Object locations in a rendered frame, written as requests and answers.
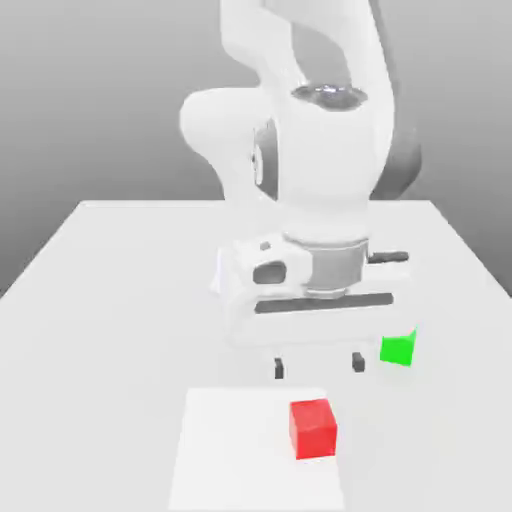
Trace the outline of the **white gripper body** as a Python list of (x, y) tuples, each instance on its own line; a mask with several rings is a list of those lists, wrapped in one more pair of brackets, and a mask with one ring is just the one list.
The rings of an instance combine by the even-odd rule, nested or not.
[(414, 280), (366, 278), (336, 299), (258, 297), (224, 306), (227, 339), (243, 347), (368, 341), (415, 329)]

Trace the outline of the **small green cube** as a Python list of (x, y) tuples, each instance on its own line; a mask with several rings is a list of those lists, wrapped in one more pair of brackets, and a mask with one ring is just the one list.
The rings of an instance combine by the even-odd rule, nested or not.
[(381, 338), (379, 359), (383, 362), (410, 367), (412, 364), (417, 327), (403, 336), (383, 336)]

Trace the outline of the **small red cube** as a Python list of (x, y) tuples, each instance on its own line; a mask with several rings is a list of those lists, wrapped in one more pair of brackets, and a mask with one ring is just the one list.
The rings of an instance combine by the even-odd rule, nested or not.
[(297, 460), (336, 454), (338, 425), (327, 398), (289, 404), (289, 436)]

